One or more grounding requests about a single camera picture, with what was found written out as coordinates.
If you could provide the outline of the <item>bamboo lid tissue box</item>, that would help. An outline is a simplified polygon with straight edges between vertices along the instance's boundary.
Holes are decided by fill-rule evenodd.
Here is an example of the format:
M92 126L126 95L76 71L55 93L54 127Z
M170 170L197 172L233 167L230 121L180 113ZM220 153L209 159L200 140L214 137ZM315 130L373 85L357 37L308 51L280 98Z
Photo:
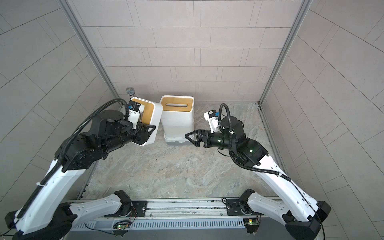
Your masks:
M167 129L191 129L195 126L195 99L189 96L162 96L161 123Z
M153 134L157 135L157 131L160 125L161 116L163 113L163 106L159 103L151 102L145 99L133 97L131 99L133 102L140 104L140 112L141 112L141 123L147 125L156 126L156 131ZM136 145L139 145L139 136L137 136L133 142Z

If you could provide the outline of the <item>grey lid tissue box front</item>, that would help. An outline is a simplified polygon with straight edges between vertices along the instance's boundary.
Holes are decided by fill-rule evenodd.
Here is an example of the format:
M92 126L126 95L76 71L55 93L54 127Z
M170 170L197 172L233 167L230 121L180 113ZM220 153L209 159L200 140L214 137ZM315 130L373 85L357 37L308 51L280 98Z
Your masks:
M165 138L176 139L185 138L185 135L193 132L191 129L167 129L165 130Z

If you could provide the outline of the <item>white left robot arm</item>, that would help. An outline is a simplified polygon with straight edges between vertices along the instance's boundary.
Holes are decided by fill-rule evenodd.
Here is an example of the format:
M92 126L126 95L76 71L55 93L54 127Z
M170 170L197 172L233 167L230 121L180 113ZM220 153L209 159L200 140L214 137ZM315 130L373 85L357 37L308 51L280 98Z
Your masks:
M124 145L154 142L159 124L137 124L135 130L124 120L84 120L56 152L45 177L37 183L27 202L9 212L7 227L15 229L13 240L60 240L73 227L103 216L134 214L125 191L81 204L63 203L75 181L96 161Z

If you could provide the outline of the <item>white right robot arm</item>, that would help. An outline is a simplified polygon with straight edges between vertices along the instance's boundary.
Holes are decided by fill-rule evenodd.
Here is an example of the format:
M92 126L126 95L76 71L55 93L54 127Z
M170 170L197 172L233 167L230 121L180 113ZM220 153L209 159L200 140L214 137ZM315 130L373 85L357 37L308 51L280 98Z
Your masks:
M280 197L281 201L266 198L247 189L238 199L245 215L259 213L285 226L296 240L325 239L323 222L331 212L325 201L317 201L305 193L277 165L268 151L257 141L244 136L236 139L232 133L212 133L197 130L186 134L195 147L228 150L231 160L240 168L256 173Z

